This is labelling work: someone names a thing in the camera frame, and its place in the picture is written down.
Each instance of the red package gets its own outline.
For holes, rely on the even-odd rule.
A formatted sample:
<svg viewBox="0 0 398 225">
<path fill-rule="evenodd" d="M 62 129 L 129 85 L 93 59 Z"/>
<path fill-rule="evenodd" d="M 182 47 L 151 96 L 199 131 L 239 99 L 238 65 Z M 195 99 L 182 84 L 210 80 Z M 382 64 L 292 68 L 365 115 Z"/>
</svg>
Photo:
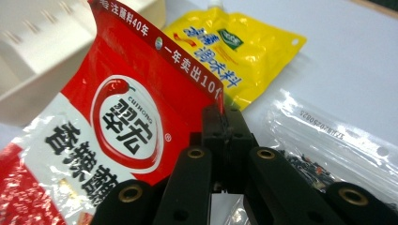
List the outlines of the red package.
<svg viewBox="0 0 398 225">
<path fill-rule="evenodd" d="M 87 224 L 128 179 L 174 168 L 222 83 L 138 13 L 90 1 L 97 37 L 79 71 L 0 153 L 1 224 Z"/>
</svg>

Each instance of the yellow plastic bag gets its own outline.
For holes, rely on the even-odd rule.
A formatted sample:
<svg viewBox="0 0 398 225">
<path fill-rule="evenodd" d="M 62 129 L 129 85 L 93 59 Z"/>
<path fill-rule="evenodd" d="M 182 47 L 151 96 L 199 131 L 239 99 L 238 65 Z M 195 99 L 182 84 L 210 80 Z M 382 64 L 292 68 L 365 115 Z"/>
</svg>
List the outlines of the yellow plastic bag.
<svg viewBox="0 0 398 225">
<path fill-rule="evenodd" d="M 241 110 L 266 90 L 306 42 L 303 36 L 219 7 L 189 12 L 163 32 L 218 76 L 225 103 Z"/>
</svg>

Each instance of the white table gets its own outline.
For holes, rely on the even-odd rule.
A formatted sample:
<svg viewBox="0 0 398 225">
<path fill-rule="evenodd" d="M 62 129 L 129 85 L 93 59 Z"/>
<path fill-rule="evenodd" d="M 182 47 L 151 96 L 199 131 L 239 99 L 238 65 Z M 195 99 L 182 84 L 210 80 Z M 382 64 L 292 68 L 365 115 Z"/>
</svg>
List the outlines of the white table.
<svg viewBox="0 0 398 225">
<path fill-rule="evenodd" d="M 166 0 L 167 22 L 207 1 Z M 254 133 L 263 101 L 281 88 L 340 121 L 398 145 L 398 20 L 346 0 L 225 0 L 239 11 L 307 37 L 306 45 L 245 112 Z M 21 132 L 0 125 L 0 148 Z M 221 224 L 235 199 L 214 199 Z"/>
</svg>

